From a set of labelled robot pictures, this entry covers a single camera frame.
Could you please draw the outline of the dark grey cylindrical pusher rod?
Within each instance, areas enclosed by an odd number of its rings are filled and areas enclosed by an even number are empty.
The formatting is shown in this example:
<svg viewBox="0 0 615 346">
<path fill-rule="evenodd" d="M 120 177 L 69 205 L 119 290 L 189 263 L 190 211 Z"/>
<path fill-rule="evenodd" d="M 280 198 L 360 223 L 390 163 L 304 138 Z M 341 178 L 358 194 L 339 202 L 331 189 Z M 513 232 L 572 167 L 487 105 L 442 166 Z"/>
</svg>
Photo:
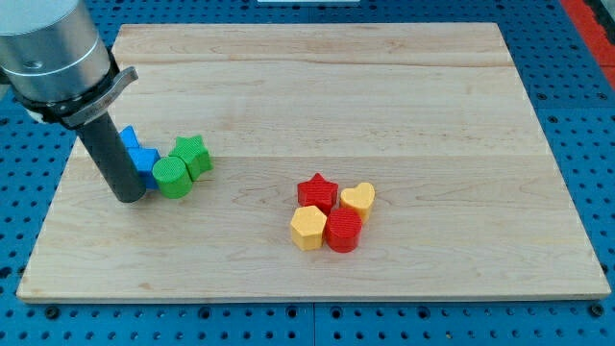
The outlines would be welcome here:
<svg viewBox="0 0 615 346">
<path fill-rule="evenodd" d="M 76 133 L 119 202 L 132 203 L 145 194 L 145 184 L 107 112 Z"/>
</svg>

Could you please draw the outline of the black clamp ring mount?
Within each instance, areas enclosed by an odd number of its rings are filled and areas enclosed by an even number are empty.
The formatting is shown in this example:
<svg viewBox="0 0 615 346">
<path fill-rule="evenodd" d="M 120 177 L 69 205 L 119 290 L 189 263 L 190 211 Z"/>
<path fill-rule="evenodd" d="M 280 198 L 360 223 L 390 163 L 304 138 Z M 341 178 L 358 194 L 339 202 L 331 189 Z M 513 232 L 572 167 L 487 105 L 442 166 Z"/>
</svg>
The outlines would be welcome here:
<svg viewBox="0 0 615 346">
<path fill-rule="evenodd" d="M 115 57 L 107 50 L 111 66 L 107 75 L 79 96 L 64 101 L 34 101 L 20 91 L 14 98 L 40 123 L 60 123 L 66 129 L 78 129 L 102 116 L 123 90 L 138 79 L 133 66 L 119 70 Z"/>
</svg>

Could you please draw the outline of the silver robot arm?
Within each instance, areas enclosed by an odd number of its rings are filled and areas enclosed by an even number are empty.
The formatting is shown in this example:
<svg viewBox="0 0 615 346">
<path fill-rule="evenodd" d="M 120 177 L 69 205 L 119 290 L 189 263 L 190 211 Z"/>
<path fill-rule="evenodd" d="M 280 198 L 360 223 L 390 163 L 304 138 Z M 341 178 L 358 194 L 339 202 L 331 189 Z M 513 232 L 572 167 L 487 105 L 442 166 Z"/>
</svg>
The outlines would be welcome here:
<svg viewBox="0 0 615 346">
<path fill-rule="evenodd" d="M 77 134 L 115 197 L 145 184 L 108 113 L 138 78 L 120 69 L 82 0 L 1 0 L 1 81 L 34 120 Z"/>
</svg>

